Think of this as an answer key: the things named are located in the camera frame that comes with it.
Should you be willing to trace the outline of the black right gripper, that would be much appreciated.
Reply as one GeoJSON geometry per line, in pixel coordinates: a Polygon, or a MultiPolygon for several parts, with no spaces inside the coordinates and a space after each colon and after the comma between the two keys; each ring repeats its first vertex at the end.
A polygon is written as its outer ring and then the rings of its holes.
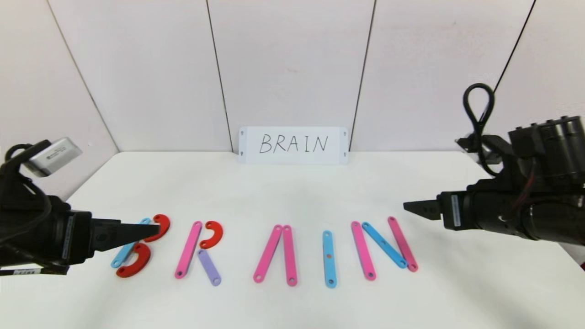
{"type": "Polygon", "coordinates": [[[443,217],[445,228],[500,232],[501,198],[493,191],[442,192],[438,200],[404,202],[404,210],[431,221],[443,217]]]}

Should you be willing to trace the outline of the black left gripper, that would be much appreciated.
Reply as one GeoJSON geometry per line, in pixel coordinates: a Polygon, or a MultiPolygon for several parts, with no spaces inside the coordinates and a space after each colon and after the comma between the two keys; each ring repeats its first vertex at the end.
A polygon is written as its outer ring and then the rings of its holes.
{"type": "Polygon", "coordinates": [[[92,212],[73,210],[58,196],[49,196],[51,212],[35,228],[35,255],[59,266],[82,264],[92,251],[107,251],[157,235],[158,225],[93,219],[92,212]]]}

